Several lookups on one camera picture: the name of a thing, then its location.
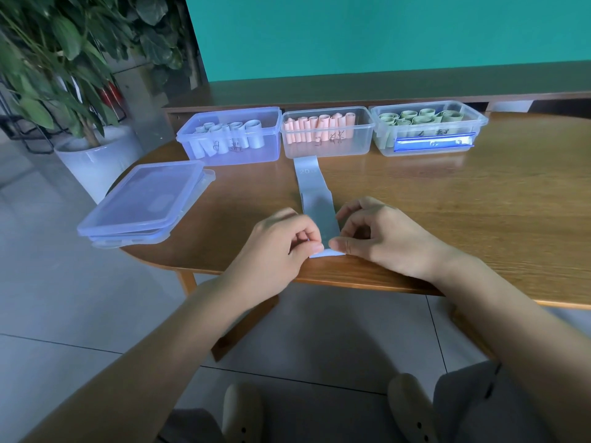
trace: hand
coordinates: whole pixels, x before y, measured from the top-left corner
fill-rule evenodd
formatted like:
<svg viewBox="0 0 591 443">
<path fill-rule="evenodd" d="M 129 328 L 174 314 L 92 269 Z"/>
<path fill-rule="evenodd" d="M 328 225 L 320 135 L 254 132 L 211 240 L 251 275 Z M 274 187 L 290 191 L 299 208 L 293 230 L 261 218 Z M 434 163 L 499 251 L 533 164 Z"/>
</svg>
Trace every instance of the hand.
<svg viewBox="0 0 591 443">
<path fill-rule="evenodd" d="M 303 262 L 322 250 L 314 221 L 285 208 L 255 225 L 220 282 L 245 301 L 245 309 L 253 308 L 284 290 Z"/>
<path fill-rule="evenodd" d="M 441 264 L 461 253 L 440 241 L 402 211 L 373 197 L 351 201 L 336 219 L 346 223 L 331 249 L 359 256 L 403 275 L 433 281 Z"/>
</svg>

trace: gray pants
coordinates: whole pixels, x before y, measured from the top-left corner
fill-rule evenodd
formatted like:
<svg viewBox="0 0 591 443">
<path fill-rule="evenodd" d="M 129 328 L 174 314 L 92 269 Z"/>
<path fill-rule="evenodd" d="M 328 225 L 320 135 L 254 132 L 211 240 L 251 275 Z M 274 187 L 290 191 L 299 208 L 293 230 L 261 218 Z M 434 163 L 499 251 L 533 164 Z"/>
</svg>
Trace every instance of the gray pants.
<svg viewBox="0 0 591 443">
<path fill-rule="evenodd" d="M 483 362 L 439 378 L 433 398 L 441 443 L 555 442 L 528 395 L 498 362 Z M 174 410 L 157 442 L 224 443 L 207 410 Z"/>
</svg>

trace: fingernail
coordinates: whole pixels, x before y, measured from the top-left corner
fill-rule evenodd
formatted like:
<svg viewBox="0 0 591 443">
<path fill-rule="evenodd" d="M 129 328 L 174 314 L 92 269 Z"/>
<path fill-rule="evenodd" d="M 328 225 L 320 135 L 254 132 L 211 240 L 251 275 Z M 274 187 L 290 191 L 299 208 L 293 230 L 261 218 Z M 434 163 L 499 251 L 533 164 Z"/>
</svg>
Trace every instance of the fingernail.
<svg viewBox="0 0 591 443">
<path fill-rule="evenodd" d="M 321 242 L 314 243 L 312 246 L 312 251 L 314 252 L 313 254 L 320 253 L 322 250 L 324 250 L 324 246 Z"/>
</svg>

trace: white flower pot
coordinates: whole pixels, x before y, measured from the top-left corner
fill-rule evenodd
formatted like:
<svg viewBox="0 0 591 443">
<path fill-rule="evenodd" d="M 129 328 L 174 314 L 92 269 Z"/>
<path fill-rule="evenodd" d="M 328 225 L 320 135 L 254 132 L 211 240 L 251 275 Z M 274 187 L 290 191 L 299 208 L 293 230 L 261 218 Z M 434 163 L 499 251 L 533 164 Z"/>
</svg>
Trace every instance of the white flower pot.
<svg viewBox="0 0 591 443">
<path fill-rule="evenodd" d="M 85 138 L 65 137 L 56 143 L 55 153 L 99 203 L 121 173 L 144 152 L 129 126 L 107 126 L 105 136 L 97 134 L 97 138 L 102 146 L 89 149 Z"/>
</svg>

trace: beige slipper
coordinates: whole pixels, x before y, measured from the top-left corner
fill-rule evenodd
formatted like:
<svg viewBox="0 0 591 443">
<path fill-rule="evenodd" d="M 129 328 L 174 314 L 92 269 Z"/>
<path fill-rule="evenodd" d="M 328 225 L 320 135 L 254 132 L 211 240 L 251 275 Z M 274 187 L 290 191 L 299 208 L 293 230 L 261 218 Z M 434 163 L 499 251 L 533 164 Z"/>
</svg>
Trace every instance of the beige slipper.
<svg viewBox="0 0 591 443">
<path fill-rule="evenodd" d="M 412 374 L 401 373 L 388 384 L 388 403 L 410 443 L 437 443 L 433 404 Z"/>
<path fill-rule="evenodd" d="M 223 399 L 222 433 L 227 443 L 261 443 L 261 395 L 250 384 L 232 384 Z"/>
</svg>

